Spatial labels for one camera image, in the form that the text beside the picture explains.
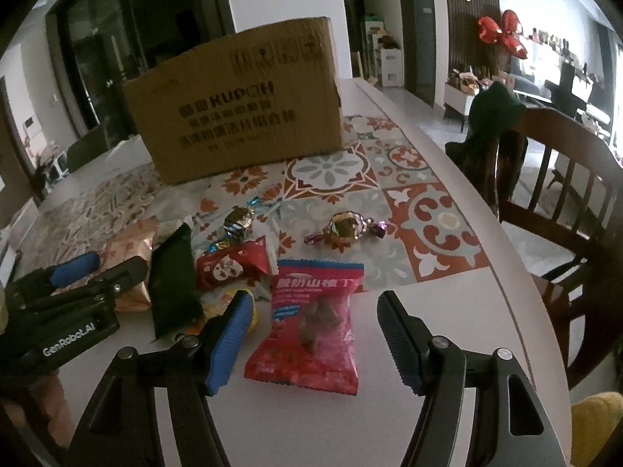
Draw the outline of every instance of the red bow decoration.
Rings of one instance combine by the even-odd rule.
[[[478,19],[480,26],[480,39],[486,44],[494,44],[502,41],[502,44],[513,56],[517,56],[521,60],[528,57],[528,50],[523,46],[515,33],[521,33],[523,26],[519,22],[519,18],[512,10],[505,10],[502,14],[502,27],[488,16]]]

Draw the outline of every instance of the cardboard box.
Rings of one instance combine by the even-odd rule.
[[[124,86],[163,181],[342,148],[331,22],[292,19],[213,40]]]

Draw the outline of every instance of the red snack bag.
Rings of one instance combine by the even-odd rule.
[[[272,330],[248,359],[244,377],[357,394],[348,299],[361,263],[281,260],[273,279]]]
[[[197,287],[213,290],[236,279],[259,279],[270,273],[266,237],[205,253],[197,260]]]

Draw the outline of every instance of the yellow cushion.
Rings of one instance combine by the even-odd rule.
[[[623,417],[623,395],[599,393],[571,406],[571,463],[587,467]]]

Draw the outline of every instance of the dining table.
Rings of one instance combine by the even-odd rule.
[[[462,349],[509,349],[569,459],[565,366],[540,295],[502,226],[443,151],[382,92],[362,79],[342,79],[340,96],[345,144],[326,156],[165,185],[140,136],[121,143],[49,194],[21,244],[18,275],[99,250],[147,216],[186,220],[197,256],[222,235],[233,207],[259,197],[253,236],[266,237],[274,261],[363,263],[363,282],[350,299],[359,389],[352,396],[245,379],[245,363],[270,332],[270,296],[262,297],[259,322],[229,383],[208,398],[233,467],[401,464],[424,399],[402,384],[379,327],[376,304],[385,290]],[[386,221],[387,234],[352,244],[303,242],[345,210]],[[116,333],[60,368],[74,423],[120,348],[142,353],[172,345],[169,338],[154,340],[149,311],[118,319]],[[180,465],[166,391],[157,388],[156,399],[166,465]],[[466,389],[453,466],[465,465],[474,401],[475,390]]]

